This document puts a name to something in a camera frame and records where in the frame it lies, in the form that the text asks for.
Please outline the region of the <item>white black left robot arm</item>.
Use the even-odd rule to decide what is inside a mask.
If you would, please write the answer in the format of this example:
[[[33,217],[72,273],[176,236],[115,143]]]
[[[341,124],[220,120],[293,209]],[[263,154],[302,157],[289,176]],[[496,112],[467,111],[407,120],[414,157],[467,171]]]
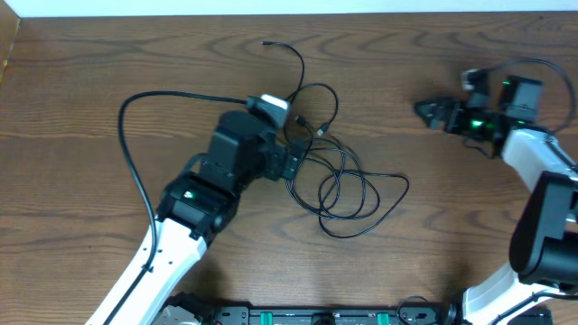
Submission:
[[[150,324],[178,282],[237,213],[241,192],[258,178],[294,177],[298,156],[277,144],[286,113],[223,114],[200,156],[163,190],[154,223],[91,324]]]

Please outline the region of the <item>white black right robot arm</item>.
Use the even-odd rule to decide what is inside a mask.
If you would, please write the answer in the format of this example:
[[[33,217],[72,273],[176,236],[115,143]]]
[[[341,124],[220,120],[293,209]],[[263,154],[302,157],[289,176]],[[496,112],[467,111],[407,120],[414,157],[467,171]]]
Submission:
[[[577,164],[553,132],[537,124],[543,83],[508,76],[499,107],[489,109],[489,74],[468,70],[466,101],[438,97],[415,103],[430,129],[488,142],[491,158],[510,166],[530,196],[512,234],[508,262],[484,282],[466,289],[440,316],[442,324],[507,324],[547,300],[577,299]]]

